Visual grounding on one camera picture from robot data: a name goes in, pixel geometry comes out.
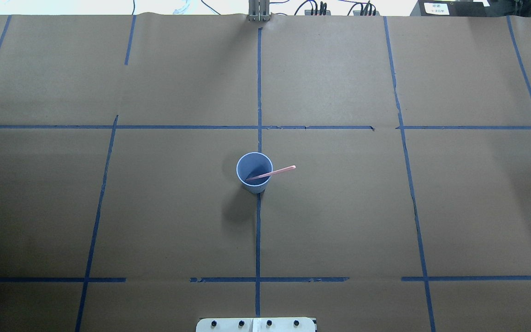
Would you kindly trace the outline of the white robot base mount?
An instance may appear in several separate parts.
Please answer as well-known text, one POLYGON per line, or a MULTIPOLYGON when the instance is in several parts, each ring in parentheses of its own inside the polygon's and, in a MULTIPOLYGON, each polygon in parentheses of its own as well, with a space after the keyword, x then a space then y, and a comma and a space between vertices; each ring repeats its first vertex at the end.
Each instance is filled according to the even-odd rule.
POLYGON ((316 332, 316 319, 309 317, 206 318, 196 324, 196 332, 316 332))

